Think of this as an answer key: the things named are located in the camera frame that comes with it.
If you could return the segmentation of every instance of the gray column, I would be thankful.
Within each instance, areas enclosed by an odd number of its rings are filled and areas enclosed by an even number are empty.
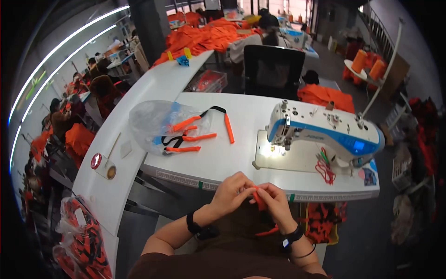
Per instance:
[[[147,61],[153,65],[166,50],[165,38],[170,34],[164,1],[128,0],[128,4]]]

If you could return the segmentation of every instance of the black office chair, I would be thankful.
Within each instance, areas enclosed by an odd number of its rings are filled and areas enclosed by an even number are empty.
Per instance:
[[[244,48],[245,93],[298,100],[299,78],[305,53],[278,46]]]

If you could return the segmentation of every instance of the railing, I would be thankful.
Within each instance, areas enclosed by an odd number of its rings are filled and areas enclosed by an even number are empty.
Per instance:
[[[372,8],[368,8],[369,13],[359,12],[359,17],[364,21],[367,29],[376,44],[381,56],[386,60],[390,61],[392,57],[393,50],[395,49],[395,44],[392,42],[384,24],[379,19],[377,14]]]

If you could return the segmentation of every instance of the left hand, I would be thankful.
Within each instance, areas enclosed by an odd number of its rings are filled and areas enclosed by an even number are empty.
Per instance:
[[[254,186],[255,184],[239,171],[219,185],[209,207],[219,218],[223,217],[236,210],[254,193],[256,191]]]

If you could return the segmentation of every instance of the hand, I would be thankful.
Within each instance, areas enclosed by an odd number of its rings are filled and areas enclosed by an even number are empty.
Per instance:
[[[236,210],[256,191],[253,186],[255,184],[239,171],[219,185],[209,208],[217,214],[218,218],[223,217]]]
[[[279,231],[282,234],[294,232],[297,222],[291,216],[285,192],[271,183],[260,184],[257,187],[259,188],[257,193],[268,205],[269,213],[273,216]]]

